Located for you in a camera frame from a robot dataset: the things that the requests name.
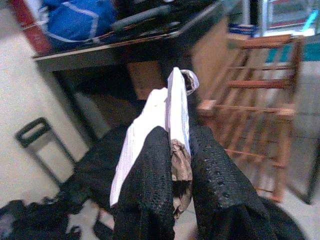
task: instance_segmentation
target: floor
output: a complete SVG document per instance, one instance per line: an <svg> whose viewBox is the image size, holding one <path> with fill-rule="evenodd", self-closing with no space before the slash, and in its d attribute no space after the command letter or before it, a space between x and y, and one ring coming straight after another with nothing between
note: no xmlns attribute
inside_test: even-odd
<svg viewBox="0 0 320 240"><path fill-rule="evenodd" d="M320 130L320 61L302 64L298 86L298 108L294 119L294 134L288 185L301 194L306 193L310 169L314 160L315 142ZM313 205L307 205L292 191L286 190L281 208L300 225L308 240L320 240L320 187L317 186ZM80 225L82 240L97 240L92 232L98 210L87 201L80 214L71 216L70 227ZM113 228L113 219L104 215L101 220ZM174 226L176 240L195 239L197 222L193 202Z"/></svg>

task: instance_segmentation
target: suitcase handle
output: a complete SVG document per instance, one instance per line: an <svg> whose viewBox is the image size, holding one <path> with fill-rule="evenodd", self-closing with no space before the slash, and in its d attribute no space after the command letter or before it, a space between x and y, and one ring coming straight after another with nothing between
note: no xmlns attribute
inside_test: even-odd
<svg viewBox="0 0 320 240"><path fill-rule="evenodd" d="M24 137L26 133L34 129L36 126L42 124L43 126L34 132L29 137ZM27 148L30 144L32 144L35 140L40 138L43 134L47 133L51 130L50 124L44 117L39 117L38 119L28 123L25 125L20 131L15 134L15 138L22 145L23 148Z"/></svg>

